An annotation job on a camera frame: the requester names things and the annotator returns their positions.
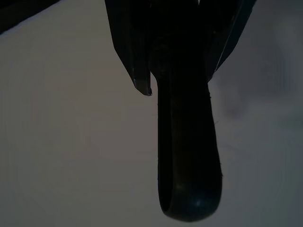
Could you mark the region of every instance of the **curved handle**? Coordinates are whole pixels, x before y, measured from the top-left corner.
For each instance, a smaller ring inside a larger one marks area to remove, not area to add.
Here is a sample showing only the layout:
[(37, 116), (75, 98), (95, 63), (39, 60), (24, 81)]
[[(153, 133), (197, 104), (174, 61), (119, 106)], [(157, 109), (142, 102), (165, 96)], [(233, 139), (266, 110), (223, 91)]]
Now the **curved handle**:
[(162, 211), (182, 221), (213, 214), (222, 172), (201, 64), (182, 57), (158, 83), (158, 190)]

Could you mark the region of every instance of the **white wall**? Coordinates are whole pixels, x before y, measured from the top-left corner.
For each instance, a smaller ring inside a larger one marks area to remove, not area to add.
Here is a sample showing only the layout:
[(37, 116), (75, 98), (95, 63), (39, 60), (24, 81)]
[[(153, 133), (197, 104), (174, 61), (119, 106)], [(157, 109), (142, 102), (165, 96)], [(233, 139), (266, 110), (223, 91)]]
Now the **white wall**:
[(292, 2), (259, 1), (210, 82), (223, 197), (193, 224), (160, 210), (155, 80), (152, 97), (133, 87), (102, 0), (64, 0), (0, 36), (0, 226), (302, 226), (303, 13)]

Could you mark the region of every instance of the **gray background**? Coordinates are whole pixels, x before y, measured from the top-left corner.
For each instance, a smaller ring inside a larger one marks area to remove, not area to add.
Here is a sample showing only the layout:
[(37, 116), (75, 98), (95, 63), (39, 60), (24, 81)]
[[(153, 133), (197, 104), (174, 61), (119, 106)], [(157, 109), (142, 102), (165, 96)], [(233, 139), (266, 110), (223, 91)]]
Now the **gray background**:
[(157, 87), (116, 55), (102, 0), (64, 0), (0, 36), (1, 227), (303, 226), (303, 4), (259, 0), (209, 83), (218, 211), (164, 216)]

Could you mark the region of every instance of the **black handle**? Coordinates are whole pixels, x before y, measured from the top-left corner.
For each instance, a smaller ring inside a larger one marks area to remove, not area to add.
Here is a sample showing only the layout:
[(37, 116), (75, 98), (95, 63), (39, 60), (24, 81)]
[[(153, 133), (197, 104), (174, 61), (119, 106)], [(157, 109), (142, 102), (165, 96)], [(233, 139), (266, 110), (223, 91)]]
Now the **black handle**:
[[(173, 56), (160, 56), (170, 59), (161, 75), (151, 64), (158, 83), (159, 199), (167, 216), (197, 221), (219, 205), (221, 164), (200, 58), (188, 51)], [(153, 60), (160, 62), (159, 55)]]

